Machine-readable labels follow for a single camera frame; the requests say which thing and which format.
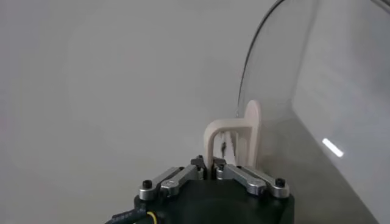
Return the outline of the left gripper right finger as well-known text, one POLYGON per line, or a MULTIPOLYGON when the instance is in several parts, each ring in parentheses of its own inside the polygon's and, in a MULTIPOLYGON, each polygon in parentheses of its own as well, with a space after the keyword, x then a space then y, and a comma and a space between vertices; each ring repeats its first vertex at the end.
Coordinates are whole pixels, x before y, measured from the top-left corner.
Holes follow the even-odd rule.
POLYGON ((235 180, 251 195, 269 192, 275 198, 288 198, 289 186, 283 178, 273 178, 249 166, 227 164, 222 158, 213 158, 217 180, 235 180))

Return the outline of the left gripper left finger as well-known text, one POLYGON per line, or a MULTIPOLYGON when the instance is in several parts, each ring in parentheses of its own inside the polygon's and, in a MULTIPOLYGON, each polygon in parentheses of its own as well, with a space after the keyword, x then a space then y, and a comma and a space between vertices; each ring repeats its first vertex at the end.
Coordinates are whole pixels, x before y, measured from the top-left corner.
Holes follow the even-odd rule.
POLYGON ((173 197, 179 194, 180 188, 188 181, 204 180, 206 176, 207 168, 204 158, 202 155, 198 155, 186 167, 172 167, 151 180, 144 180, 138 196, 143 201, 154 200, 159 192, 173 197))

